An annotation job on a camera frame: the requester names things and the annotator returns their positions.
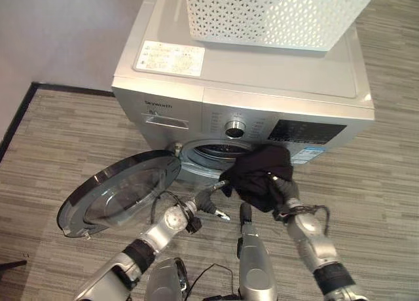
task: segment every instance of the label sticker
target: label sticker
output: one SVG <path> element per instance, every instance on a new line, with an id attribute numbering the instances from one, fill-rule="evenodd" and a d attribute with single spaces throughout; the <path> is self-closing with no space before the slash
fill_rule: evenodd
<path id="1" fill-rule="evenodd" d="M 136 69 L 199 77 L 204 53 L 202 47 L 145 41 Z"/>
<path id="2" fill-rule="evenodd" d="M 291 157 L 291 162 L 293 164 L 305 164 L 325 151 L 326 149 L 323 147 L 306 147 Z"/>

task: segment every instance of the black cloth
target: black cloth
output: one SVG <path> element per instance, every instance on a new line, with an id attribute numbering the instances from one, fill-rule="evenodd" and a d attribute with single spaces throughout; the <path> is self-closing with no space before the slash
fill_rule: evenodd
<path id="1" fill-rule="evenodd" d="M 219 180 L 230 181 L 230 185 L 222 189 L 226 196 L 230 197 L 234 188 L 243 201 L 267 212 L 284 203 L 283 195 L 267 175 L 268 172 L 292 181 L 293 166 L 285 147 L 265 145 L 238 157 Z"/>

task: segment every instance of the white plastic basket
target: white plastic basket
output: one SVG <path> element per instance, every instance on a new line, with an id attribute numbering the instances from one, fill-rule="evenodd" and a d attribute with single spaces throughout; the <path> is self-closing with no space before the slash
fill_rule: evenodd
<path id="1" fill-rule="evenodd" d="M 187 0 L 194 39 L 328 51 L 370 0 Z"/>

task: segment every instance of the front-loading washing machine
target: front-loading washing machine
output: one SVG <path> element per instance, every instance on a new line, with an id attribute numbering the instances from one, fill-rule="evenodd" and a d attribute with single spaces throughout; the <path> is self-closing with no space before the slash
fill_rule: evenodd
<path id="1" fill-rule="evenodd" d="M 217 180 L 260 144 L 305 164 L 374 120 L 354 26 L 319 54 L 195 41 L 187 19 L 185 0 L 144 0 L 113 80 L 151 148 L 179 154 L 180 179 Z"/>

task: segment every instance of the washing machine door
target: washing machine door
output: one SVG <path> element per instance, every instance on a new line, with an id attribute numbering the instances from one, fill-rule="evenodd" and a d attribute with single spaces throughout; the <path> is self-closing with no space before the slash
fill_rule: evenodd
<path id="1" fill-rule="evenodd" d="M 65 236 L 74 238 L 138 223 L 180 169 L 180 160 L 168 150 L 120 160 L 71 193 L 58 211 L 58 226 Z"/>

